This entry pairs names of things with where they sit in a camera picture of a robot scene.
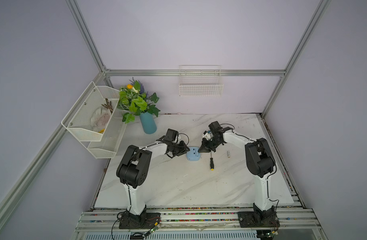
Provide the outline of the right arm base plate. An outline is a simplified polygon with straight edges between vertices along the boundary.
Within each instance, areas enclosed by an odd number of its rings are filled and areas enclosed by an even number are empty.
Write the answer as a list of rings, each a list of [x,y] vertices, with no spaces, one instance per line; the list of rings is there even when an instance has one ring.
[[[238,212],[238,220],[241,228],[275,228],[280,224],[275,213],[260,215],[256,212]]]

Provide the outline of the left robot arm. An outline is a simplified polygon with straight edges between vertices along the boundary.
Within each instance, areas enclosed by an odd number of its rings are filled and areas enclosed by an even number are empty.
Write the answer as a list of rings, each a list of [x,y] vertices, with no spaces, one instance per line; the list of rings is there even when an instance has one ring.
[[[146,204],[137,196],[137,189],[145,182],[151,161],[160,156],[173,159],[187,152],[189,147],[181,140],[180,133],[172,129],[168,129],[164,136],[145,147],[128,146],[117,168],[116,176],[128,193],[127,212],[130,215],[139,217],[146,209]]]

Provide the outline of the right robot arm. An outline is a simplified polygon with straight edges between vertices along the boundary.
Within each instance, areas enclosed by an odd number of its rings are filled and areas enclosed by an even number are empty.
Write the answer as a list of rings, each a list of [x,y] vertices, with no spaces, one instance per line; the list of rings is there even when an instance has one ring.
[[[270,177],[276,172],[276,162],[265,138],[252,139],[237,133],[232,127],[223,128],[219,122],[209,124],[203,132],[200,153],[212,153],[224,144],[232,144],[245,152],[246,166],[254,175],[255,199],[253,209],[262,218],[276,213],[275,202],[270,198]]]

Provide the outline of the black yellow screwdriver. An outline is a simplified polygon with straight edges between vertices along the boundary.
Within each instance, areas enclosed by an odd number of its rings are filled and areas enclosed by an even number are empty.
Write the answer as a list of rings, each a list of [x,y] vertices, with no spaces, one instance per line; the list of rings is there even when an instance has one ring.
[[[214,161],[213,161],[213,157],[212,157],[212,152],[210,152],[210,170],[213,171],[214,170]]]

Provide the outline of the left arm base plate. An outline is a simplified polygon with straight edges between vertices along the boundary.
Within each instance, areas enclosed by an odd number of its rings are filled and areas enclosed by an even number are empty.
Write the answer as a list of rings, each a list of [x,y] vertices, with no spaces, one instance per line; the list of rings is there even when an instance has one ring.
[[[160,213],[141,213],[133,215],[130,213],[122,214],[119,218],[119,229],[152,229],[161,220]]]

